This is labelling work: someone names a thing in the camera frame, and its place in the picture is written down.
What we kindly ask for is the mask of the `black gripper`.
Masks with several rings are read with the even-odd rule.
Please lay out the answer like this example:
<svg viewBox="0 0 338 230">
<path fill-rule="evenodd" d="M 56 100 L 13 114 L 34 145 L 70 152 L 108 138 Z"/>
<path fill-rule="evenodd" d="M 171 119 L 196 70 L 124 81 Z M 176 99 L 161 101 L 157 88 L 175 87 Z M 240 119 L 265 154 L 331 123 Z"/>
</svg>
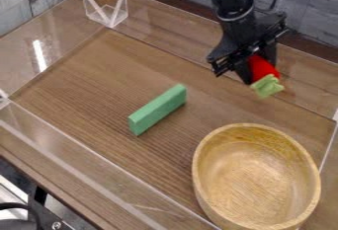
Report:
<svg viewBox="0 0 338 230">
<path fill-rule="evenodd" d="M 251 85 L 249 57 L 257 54 L 272 66 L 278 64 L 278 40 L 288 31 L 286 13 L 257 17 L 253 9 L 239 14 L 217 10 L 216 16 L 223 34 L 205 57 L 211 70 L 216 77 L 233 71 L 243 83 Z"/>
</svg>

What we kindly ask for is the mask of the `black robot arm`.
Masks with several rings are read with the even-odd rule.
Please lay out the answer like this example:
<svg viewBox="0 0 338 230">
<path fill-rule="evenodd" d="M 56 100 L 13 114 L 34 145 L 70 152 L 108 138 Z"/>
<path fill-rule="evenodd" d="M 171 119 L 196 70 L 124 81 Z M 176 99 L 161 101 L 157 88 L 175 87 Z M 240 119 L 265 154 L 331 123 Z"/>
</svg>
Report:
<svg viewBox="0 0 338 230">
<path fill-rule="evenodd" d="M 221 38 L 205 59 L 216 76 L 233 71 L 243 83 L 253 83 L 249 61 L 263 58 L 272 67 L 278 62 L 278 40 L 288 32 L 286 13 L 256 16 L 255 0 L 211 0 L 221 28 Z"/>
</svg>

